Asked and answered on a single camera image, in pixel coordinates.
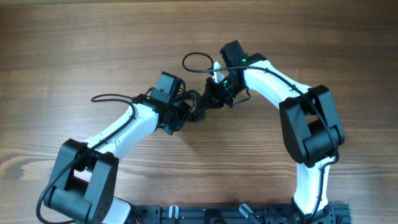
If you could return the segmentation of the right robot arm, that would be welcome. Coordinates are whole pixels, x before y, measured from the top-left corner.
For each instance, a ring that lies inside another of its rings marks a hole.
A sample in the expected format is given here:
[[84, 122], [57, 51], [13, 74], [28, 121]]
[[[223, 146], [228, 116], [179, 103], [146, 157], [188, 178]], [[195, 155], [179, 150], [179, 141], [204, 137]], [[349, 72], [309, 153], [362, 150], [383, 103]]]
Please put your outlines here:
[[297, 187], [292, 198], [296, 222], [326, 223], [333, 220], [333, 207], [326, 197], [328, 172], [339, 161], [339, 146], [345, 134], [329, 89], [310, 87], [284, 75], [261, 54], [248, 55], [235, 40], [220, 55], [221, 68], [213, 62], [205, 92], [198, 104], [202, 110], [236, 105], [243, 90], [253, 90], [270, 101], [280, 114], [285, 148], [297, 164]]

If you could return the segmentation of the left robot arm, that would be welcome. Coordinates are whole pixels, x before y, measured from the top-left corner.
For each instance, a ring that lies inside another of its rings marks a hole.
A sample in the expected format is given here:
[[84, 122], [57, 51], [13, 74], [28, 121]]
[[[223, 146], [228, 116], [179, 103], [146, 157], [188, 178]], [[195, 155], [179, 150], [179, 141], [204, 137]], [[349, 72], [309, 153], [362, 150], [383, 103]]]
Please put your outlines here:
[[134, 207], [114, 195], [119, 162], [135, 145], [157, 129], [179, 131], [190, 116], [185, 82], [163, 72], [155, 87], [134, 97], [105, 93], [91, 102], [119, 102], [126, 112], [99, 134], [83, 142], [65, 141], [58, 152], [49, 183], [35, 212], [46, 206], [68, 217], [69, 223], [127, 223]]

